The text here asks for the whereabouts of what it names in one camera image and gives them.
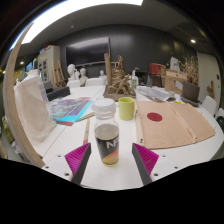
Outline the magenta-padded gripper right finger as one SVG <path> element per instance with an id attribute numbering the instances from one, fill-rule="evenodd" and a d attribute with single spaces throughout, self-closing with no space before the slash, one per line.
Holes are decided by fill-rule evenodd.
<path id="1" fill-rule="evenodd" d="M 167 155 L 158 155 L 137 143 L 132 144 L 132 154 L 144 185 L 150 184 L 180 169 L 180 166 Z"/>

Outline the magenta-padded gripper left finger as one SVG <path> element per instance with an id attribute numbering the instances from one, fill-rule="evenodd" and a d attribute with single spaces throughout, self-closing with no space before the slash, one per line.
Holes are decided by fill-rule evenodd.
<path id="1" fill-rule="evenodd" d="M 66 155 L 56 155 L 42 169 L 75 184 L 80 184 L 90 155 L 91 144 L 87 143 Z"/>

